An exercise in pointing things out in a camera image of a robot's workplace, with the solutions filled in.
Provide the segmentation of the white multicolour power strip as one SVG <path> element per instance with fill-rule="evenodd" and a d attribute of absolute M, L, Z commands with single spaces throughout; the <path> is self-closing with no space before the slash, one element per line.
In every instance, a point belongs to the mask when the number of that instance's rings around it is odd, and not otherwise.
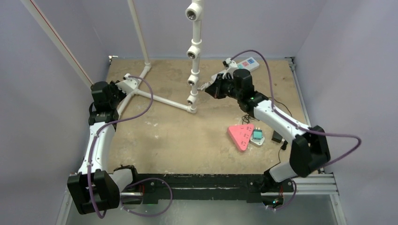
<path fill-rule="evenodd" d="M 237 65 L 238 69 L 247 69 L 250 72 L 260 67 L 260 64 L 253 57 L 247 58 L 246 60 L 237 63 Z"/>

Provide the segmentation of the pink triangular power socket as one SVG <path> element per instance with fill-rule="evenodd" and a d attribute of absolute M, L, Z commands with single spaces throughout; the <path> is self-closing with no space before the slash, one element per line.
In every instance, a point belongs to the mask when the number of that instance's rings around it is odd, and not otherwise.
<path fill-rule="evenodd" d="M 233 125 L 227 128 L 227 133 L 232 139 L 236 148 L 243 152 L 246 151 L 250 138 L 254 130 L 253 124 Z"/>

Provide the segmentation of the white PVC pipe frame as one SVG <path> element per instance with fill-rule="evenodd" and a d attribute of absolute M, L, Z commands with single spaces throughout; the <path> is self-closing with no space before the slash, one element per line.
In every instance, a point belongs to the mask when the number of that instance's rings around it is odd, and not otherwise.
<path fill-rule="evenodd" d="M 74 56 L 71 49 L 66 45 L 66 42 L 44 15 L 44 12 L 39 8 L 37 3 L 33 0 L 23 0 L 21 3 L 33 16 L 33 19 L 38 23 L 44 33 L 50 38 L 61 55 L 71 65 L 72 69 L 83 81 L 83 84 L 90 88 L 94 83 L 93 79 L 89 77 L 82 64 L 78 62 L 78 59 Z M 155 93 L 153 95 L 154 100 L 184 112 L 195 114 L 198 110 L 199 92 L 197 90 L 197 83 L 199 81 L 199 73 L 189 72 L 187 75 L 183 75 L 176 62 L 172 62 L 166 66 L 165 69 L 162 69 L 162 66 L 166 65 L 165 60 L 150 60 L 135 3 L 134 1 L 129 0 L 127 4 L 133 20 L 134 30 L 138 35 L 139 46 L 144 56 L 144 67 L 139 73 L 138 78 L 149 78 L 150 81 L 154 81 L 154 74 L 156 74 L 156 78 L 158 78 L 158 80 L 155 82 Z M 184 98 L 182 103 L 168 99 L 160 92 L 161 84 L 172 85 L 176 84 L 178 81 L 182 82 L 186 86 L 182 91 L 175 92 L 176 94 L 181 94 Z"/>

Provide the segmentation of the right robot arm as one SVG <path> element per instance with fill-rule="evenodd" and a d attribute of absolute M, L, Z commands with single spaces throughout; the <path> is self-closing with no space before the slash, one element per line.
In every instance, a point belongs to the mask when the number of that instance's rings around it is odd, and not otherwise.
<path fill-rule="evenodd" d="M 278 111 L 272 100 L 255 90 L 248 70 L 237 69 L 226 78 L 218 74 L 205 92 L 215 99 L 235 99 L 243 112 L 269 125 L 291 145 L 289 161 L 264 172 L 262 185 L 266 189 L 274 191 L 287 179 L 307 177 L 330 161 L 324 130 L 320 126 L 310 127 L 295 121 Z"/>

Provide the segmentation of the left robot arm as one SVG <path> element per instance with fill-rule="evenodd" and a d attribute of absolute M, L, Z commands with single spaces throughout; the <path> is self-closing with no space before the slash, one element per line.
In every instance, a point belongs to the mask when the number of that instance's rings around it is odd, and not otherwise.
<path fill-rule="evenodd" d="M 68 178 L 67 187 L 79 214 L 115 209 L 120 193 L 136 191 L 140 179 L 132 165 L 120 166 L 107 172 L 110 145 L 119 119 L 117 107 L 126 93 L 111 81 L 91 86 L 93 102 L 89 106 L 90 137 L 87 150 L 77 174 Z"/>

